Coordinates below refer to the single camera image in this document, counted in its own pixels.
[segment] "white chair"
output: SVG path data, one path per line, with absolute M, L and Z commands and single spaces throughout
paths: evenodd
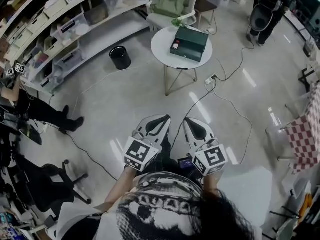
M 150 8 L 152 2 L 149 2 L 147 6 Z M 197 22 L 197 18 L 195 17 L 195 4 L 196 0 L 189 0 L 189 6 L 184 9 L 183 15 L 178 17 L 178 20 L 182 20 L 184 24 L 187 26 L 191 26 Z M 172 26 L 172 20 L 174 18 L 164 16 L 157 13 L 150 13 L 149 16 L 146 18 L 146 21 L 149 22 L 151 25 L 156 27 L 157 29 L 161 30 L 166 27 Z

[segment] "red checkered fabric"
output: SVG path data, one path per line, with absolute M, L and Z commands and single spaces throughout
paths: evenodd
M 298 158 L 290 165 L 296 173 L 320 162 L 320 84 L 312 89 L 304 115 L 283 129 Z

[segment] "white floor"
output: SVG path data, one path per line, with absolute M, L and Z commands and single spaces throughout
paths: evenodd
M 132 59 L 128 70 L 116 70 L 109 58 L 110 50 L 106 50 L 71 74 L 56 90 L 51 105 L 56 109 L 69 105 L 73 119 L 85 117 L 83 127 L 72 136 L 81 148 L 118 178 L 124 166 L 122 148 L 143 118 L 169 114 L 172 117 L 169 139 L 173 141 L 190 107 L 207 93 L 205 79 L 213 74 L 225 78 L 217 59 L 227 76 L 239 66 L 241 49 L 251 47 L 245 37 L 250 8 L 250 4 L 241 7 L 231 2 L 228 8 L 216 11 L 218 31 L 210 36 L 212 58 L 197 70 L 198 82 L 168 97 L 164 94 L 163 65 L 151 52 L 152 34 L 146 29 L 121 42 Z M 204 20 L 201 28 L 208 26 Z M 220 96 L 231 100 L 253 124 L 243 163 L 263 166 L 272 172 L 270 209 L 275 211 L 287 200 L 281 180 L 288 171 L 288 164 L 277 162 L 278 155 L 270 152 L 265 129 L 274 124 L 273 118 L 278 123 L 284 122 L 285 103 L 305 93 L 304 86 L 298 82 L 298 74 L 306 67 L 307 61 L 303 44 L 283 19 L 265 46 L 245 50 L 240 69 L 227 82 L 219 82 L 216 88 Z M 172 78 L 176 74 L 172 69 Z M 40 97 L 49 102 L 49 96 Z M 194 107 L 189 116 L 210 124 L 219 142 L 232 149 L 238 162 L 243 159 L 251 125 L 230 103 L 210 94 Z M 89 174 L 81 185 L 82 190 L 95 205 L 102 203 L 115 181 L 77 149 L 68 136 L 56 129 L 48 128 L 42 139 L 42 146 L 23 140 L 24 155 L 39 166 L 47 163 L 61 166 L 63 160 L 69 159 L 76 175 Z M 183 158 L 188 147 L 183 131 L 180 131 L 172 157 Z

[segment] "black pants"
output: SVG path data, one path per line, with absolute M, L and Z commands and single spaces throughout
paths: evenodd
M 255 8 L 258 3 L 259 3 L 258 0 L 254 0 L 253 8 Z M 253 35 L 254 37 L 257 37 L 260 34 L 258 42 L 259 44 L 264 45 L 267 39 L 271 36 L 272 31 L 274 31 L 275 27 L 281 21 L 282 17 L 283 17 L 282 13 L 274 12 L 269 26 L 264 31 L 258 32 L 251 28 L 250 34 Z
M 183 176 L 201 187 L 197 179 L 193 177 L 193 173 L 189 173 L 186 170 L 181 169 L 178 162 L 170 158 L 171 144 L 168 140 L 168 136 L 164 138 L 161 146 L 162 152 L 157 155 L 152 164 L 150 164 L 143 172 L 138 172 L 137 175 L 139 176 L 152 172 L 169 172 Z
M 30 95 L 29 97 L 24 90 L 20 90 L 16 108 L 21 115 L 27 113 L 30 119 L 49 123 L 65 131 L 75 129 L 75 121 L 67 119 L 62 112 L 56 111 L 44 101 Z

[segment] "white t-shirt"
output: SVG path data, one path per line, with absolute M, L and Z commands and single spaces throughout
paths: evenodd
M 199 224 L 197 204 L 202 194 L 198 185 L 169 172 L 142 175 L 134 185 L 102 214 L 94 240 L 181 240 L 195 234 L 195 225 Z M 85 204 L 64 203 L 56 238 L 62 240 L 71 227 L 98 213 Z

